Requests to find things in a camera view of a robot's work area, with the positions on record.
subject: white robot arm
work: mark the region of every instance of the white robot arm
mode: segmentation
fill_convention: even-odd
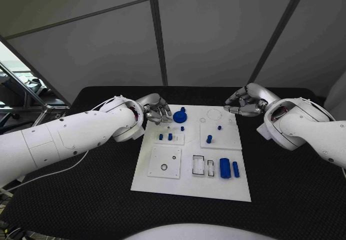
[[[230,106],[237,100],[241,107]],[[228,112],[247,117],[266,113],[257,131],[267,140],[292,151],[308,142],[325,160],[346,168],[346,121],[335,121],[316,103],[305,98],[280,99],[269,89],[250,83],[225,104]]]
[[[158,93],[137,101],[116,96],[96,108],[0,135],[0,188],[21,176],[101,146],[112,137],[117,142],[136,140],[145,134],[145,115],[158,124],[172,121],[171,107]]]

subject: blue cylinder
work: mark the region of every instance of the blue cylinder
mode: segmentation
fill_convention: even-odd
[[[238,178],[241,175],[240,175],[240,169],[238,169],[237,161],[233,162],[233,170],[234,170],[234,176]]]
[[[176,123],[182,124],[188,119],[187,108],[182,107],[181,111],[176,111],[174,114],[174,120]]]
[[[228,158],[221,158],[220,159],[220,176],[224,179],[231,178],[231,165],[230,165],[230,159]]]
[[[212,135],[208,135],[207,143],[211,143],[211,142],[212,142],[212,139],[214,139],[214,136],[212,136]]]

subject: table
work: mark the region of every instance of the table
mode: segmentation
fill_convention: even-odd
[[[159,93],[169,104],[223,106],[237,87],[87,87],[68,114],[88,111],[114,95]],[[270,88],[282,98],[315,99],[303,88]],[[130,191],[143,137],[113,139],[81,164],[19,188],[0,219],[65,239],[122,239],[176,223],[236,227],[277,239],[346,239],[346,179],[309,144],[283,149],[257,132],[261,116],[237,116],[253,202]],[[28,175],[68,168],[81,155]]]

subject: white board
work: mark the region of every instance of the white board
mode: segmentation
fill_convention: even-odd
[[[221,106],[169,106],[174,113],[185,107],[188,120],[184,123],[174,122],[162,123],[161,125],[148,121],[132,191],[251,202],[236,115],[225,112]],[[214,136],[212,143],[207,143],[208,148],[202,147],[202,142],[207,141],[207,138],[201,129],[207,130],[208,134]],[[174,135],[172,144],[166,139],[169,133]],[[175,142],[175,134],[179,136],[179,140],[184,138],[179,144]],[[221,138],[225,138],[225,141],[231,141],[230,147],[224,145]],[[198,177],[194,174],[194,156],[204,156],[205,174]],[[231,178],[221,178],[220,160],[223,158],[230,159],[231,165],[233,162],[238,163],[240,178],[236,178],[233,167]],[[208,166],[211,160],[214,163],[212,177],[210,176]],[[158,171],[156,176],[153,176],[150,169]]]

